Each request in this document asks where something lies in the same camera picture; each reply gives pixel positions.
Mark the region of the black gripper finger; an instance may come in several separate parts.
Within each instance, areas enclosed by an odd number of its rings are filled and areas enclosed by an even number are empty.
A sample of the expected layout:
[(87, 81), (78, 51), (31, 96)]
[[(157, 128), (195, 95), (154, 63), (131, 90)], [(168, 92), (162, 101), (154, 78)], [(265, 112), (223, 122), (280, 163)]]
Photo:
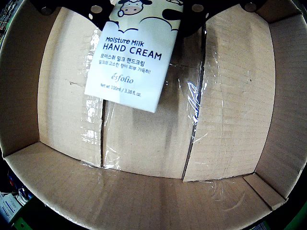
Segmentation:
[(207, 20), (235, 5), (247, 12), (260, 9), (264, 0), (184, 0), (179, 36), (190, 36), (200, 29)]
[(114, 8), (109, 0), (31, 0), (42, 15), (51, 15), (57, 7), (65, 7), (90, 20), (101, 31)]

